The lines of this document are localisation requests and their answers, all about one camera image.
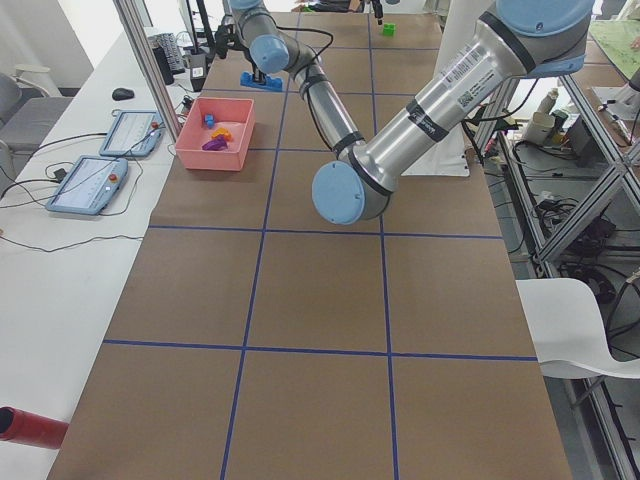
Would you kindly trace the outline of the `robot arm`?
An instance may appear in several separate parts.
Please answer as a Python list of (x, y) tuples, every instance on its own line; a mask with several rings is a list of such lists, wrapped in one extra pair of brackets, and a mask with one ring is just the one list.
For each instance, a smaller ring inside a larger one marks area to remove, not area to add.
[(334, 152), (312, 182), (312, 201), (328, 222), (380, 216), (400, 176), (512, 78), (573, 73), (584, 63), (590, 1), (494, 1), (471, 41), (370, 141), (349, 116), (310, 46), (282, 32), (261, 1), (232, 1), (240, 43), (266, 74), (298, 85), (319, 134)]

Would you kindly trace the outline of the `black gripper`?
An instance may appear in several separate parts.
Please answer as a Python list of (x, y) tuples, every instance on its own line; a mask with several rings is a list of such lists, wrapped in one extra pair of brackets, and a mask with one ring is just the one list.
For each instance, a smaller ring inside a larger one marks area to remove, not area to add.
[[(380, 0), (373, 0), (373, 13), (374, 18), (378, 25), (383, 24), (384, 10)], [(250, 58), (248, 48), (242, 44), (235, 28), (233, 16), (231, 14), (225, 14), (214, 33), (214, 47), (215, 55), (225, 60), (229, 51), (242, 52), (246, 59)], [(260, 70), (256, 65), (252, 65), (252, 81), (255, 83), (266, 83), (268, 75)]]

